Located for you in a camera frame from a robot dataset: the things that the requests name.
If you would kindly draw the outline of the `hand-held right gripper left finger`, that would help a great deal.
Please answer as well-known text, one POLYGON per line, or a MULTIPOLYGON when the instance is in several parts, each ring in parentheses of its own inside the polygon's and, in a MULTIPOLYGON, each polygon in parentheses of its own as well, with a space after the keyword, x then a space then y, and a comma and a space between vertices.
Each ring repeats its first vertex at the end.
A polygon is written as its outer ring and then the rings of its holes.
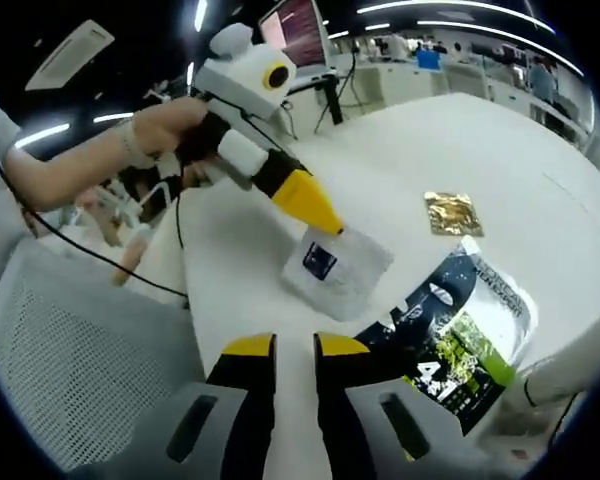
POLYGON ((260 479, 275 426, 276 340, 238 338, 206 381, 144 415, 129 444, 70 479, 260 479))

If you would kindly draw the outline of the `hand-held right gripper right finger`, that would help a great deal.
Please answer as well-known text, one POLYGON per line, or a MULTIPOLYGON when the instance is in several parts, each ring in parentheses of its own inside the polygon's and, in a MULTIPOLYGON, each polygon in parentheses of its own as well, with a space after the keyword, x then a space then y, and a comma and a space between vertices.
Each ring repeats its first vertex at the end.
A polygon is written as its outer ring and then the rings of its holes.
POLYGON ((477 479, 458 419, 363 343, 313 337, 318 424, 335 479, 477 479))

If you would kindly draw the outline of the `person's left hand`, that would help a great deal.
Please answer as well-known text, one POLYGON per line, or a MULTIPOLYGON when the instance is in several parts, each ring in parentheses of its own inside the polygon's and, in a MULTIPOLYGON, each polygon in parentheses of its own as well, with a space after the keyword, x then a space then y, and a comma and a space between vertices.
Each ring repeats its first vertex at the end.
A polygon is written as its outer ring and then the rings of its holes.
POLYGON ((131 119, 134 139, 146 157, 157 160, 163 154, 174 152, 185 134, 197 128, 207 113, 207 104, 193 97, 180 97, 148 107, 131 119))

